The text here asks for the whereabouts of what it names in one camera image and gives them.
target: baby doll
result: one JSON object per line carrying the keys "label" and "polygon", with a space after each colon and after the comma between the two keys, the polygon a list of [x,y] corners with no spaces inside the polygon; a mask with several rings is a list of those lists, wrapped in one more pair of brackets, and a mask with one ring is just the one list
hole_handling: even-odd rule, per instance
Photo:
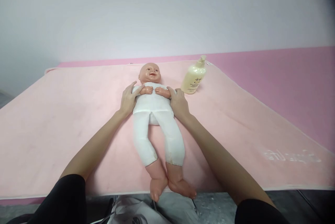
{"label": "baby doll", "polygon": [[[168,185],[171,191],[194,199],[196,192],[184,179],[184,142],[170,106],[170,91],[161,85],[161,73],[154,63],[145,64],[140,71],[139,80],[145,87],[136,98],[134,115],[134,144],[142,163],[151,177],[150,196],[159,200]],[[165,164],[167,177],[161,161],[148,139],[149,124],[160,125],[165,136]]]}

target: massage table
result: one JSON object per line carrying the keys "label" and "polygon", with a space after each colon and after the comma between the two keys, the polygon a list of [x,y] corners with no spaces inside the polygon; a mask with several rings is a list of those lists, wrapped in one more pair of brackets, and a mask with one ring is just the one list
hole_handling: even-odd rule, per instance
{"label": "massage table", "polygon": [[[333,190],[334,55],[332,47],[208,54],[206,77],[195,94],[186,96],[190,110],[265,190]],[[47,70],[0,110],[0,203],[43,200],[66,164],[119,106],[121,93],[109,88],[117,85],[109,81],[115,71],[127,73],[118,82],[123,90],[136,79],[141,64],[155,62],[161,72],[174,69],[174,76],[163,75],[163,84],[177,88],[190,61],[198,58],[67,62]],[[218,76],[222,81],[214,83]],[[199,192],[222,191],[200,149],[178,125],[185,141],[185,179]],[[87,181],[88,194],[149,190],[131,127],[132,117]],[[149,137],[164,158],[159,127],[151,127]]]}

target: doll leg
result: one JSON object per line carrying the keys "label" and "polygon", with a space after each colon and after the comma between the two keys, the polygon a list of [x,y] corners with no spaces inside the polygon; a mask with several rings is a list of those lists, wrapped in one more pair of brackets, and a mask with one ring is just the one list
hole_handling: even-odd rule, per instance
{"label": "doll leg", "polygon": [[134,145],[151,177],[150,197],[157,202],[168,185],[168,179],[162,163],[157,159],[156,151],[148,139],[149,116],[150,112],[134,114]]}
{"label": "doll leg", "polygon": [[144,166],[157,160],[156,151],[148,139],[149,115],[146,111],[134,114],[134,145]]}
{"label": "doll leg", "polygon": [[194,199],[196,191],[183,179],[184,141],[170,111],[153,112],[165,136],[165,161],[171,191]]}

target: bottle label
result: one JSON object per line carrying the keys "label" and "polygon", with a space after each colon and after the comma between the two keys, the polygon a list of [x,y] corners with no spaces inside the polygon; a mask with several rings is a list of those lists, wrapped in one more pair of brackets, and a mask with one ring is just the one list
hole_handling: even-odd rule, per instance
{"label": "bottle label", "polygon": [[199,83],[201,82],[202,78],[197,78],[194,80],[194,82],[190,83],[190,88],[188,88],[187,90],[189,91],[195,91],[196,88],[199,86]]}

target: forearm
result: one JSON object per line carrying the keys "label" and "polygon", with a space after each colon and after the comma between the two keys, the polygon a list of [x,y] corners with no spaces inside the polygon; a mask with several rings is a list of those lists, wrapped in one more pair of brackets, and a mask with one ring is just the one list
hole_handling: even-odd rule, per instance
{"label": "forearm", "polygon": [[180,119],[191,133],[223,189],[238,205],[249,198],[273,202],[253,177],[192,115]]}
{"label": "forearm", "polygon": [[114,133],[125,118],[126,115],[121,111],[115,112],[112,118],[73,157],[60,177],[78,174],[86,180],[99,164]]}

